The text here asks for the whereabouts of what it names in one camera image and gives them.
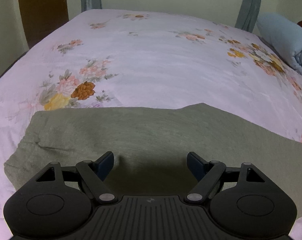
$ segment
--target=bed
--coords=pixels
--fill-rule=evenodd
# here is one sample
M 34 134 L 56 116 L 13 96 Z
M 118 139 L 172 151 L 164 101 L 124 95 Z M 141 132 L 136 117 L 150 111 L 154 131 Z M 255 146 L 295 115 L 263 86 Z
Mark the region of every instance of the bed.
M 0 78 L 0 239 L 15 192 L 3 164 L 37 111 L 206 103 L 302 143 L 302 76 L 252 34 L 167 13 L 89 10 Z

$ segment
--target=ribbed black surface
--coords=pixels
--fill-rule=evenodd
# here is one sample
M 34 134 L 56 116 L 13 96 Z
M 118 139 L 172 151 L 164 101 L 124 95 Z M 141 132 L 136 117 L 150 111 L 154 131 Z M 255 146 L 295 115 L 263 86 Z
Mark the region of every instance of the ribbed black surface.
M 202 207 L 186 205 L 178 196 L 124 196 L 117 204 L 99 207 L 86 225 L 56 240 L 236 239 L 218 228 Z

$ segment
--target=logo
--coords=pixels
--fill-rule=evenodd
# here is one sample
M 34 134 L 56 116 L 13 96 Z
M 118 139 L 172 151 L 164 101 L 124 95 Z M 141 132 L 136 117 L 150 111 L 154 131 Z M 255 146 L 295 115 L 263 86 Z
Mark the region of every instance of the logo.
M 147 202 L 149 202 L 149 203 L 152 203 L 152 202 L 154 202 L 154 201 L 155 201 L 154 198 L 148 198 L 148 199 L 147 199 Z

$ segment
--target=gray towel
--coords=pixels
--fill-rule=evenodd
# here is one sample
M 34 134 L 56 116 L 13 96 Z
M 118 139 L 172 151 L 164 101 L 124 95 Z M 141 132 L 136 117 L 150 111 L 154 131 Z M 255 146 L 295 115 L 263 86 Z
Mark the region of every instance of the gray towel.
M 117 194 L 186 194 L 197 183 L 186 167 L 194 151 L 227 166 L 253 163 L 302 216 L 302 144 L 206 104 L 37 112 L 4 170 L 19 189 L 51 161 L 73 166 L 107 151 L 116 161 L 105 183 Z

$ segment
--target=yellow flower print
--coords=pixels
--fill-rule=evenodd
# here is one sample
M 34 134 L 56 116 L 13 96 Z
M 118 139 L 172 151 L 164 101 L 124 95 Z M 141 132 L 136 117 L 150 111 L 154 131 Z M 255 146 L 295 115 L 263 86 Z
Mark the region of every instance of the yellow flower print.
M 260 61 L 260 60 L 261 60 L 259 57 L 255 56 L 255 55 L 253 55 L 253 54 L 251 54 L 251 53 L 249 53 L 249 56 L 250 56 L 252 59 L 256 60 L 256 61 Z
M 275 61 L 272 60 L 272 62 L 269 62 L 269 64 L 275 68 L 279 73 L 284 73 L 284 69 L 278 65 Z
M 251 43 L 251 45 L 252 45 L 253 48 L 255 48 L 255 49 L 260 49 L 260 46 L 259 46 L 259 45 L 256 45 L 256 44 L 254 44 L 254 43 Z
M 231 54 L 228 52 L 228 55 L 231 56 L 231 57 L 245 57 L 245 55 L 242 53 L 242 52 L 239 52 L 238 50 L 236 49 L 232 49 L 230 48 L 230 51 L 232 51 L 234 54 Z
M 279 66 L 281 66 L 281 67 L 283 66 L 282 63 L 280 62 L 280 59 L 276 55 L 271 54 L 271 55 L 269 55 L 269 57 L 272 61 L 274 61 Z
M 230 53 L 230 52 L 228 52 L 228 55 L 229 55 L 230 57 L 236 57 L 236 55 L 233 55 L 233 54 Z
M 67 104 L 69 104 L 70 97 L 65 97 L 62 94 L 55 94 L 49 101 L 49 103 L 44 105 L 44 109 L 46 111 L 55 110 L 59 108 L 63 108 Z

